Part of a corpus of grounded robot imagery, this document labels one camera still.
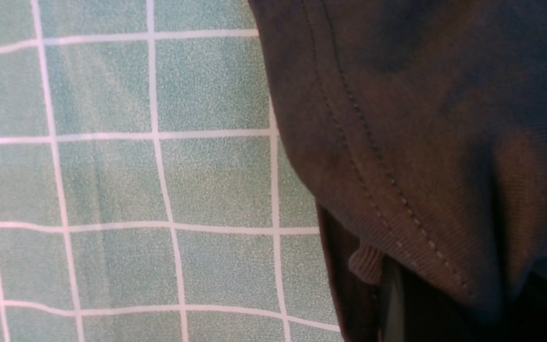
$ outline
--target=clothing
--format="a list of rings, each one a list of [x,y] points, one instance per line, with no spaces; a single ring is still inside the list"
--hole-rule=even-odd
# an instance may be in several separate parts
[[[379,249],[495,324],[547,256],[547,0],[250,5],[338,312]]]

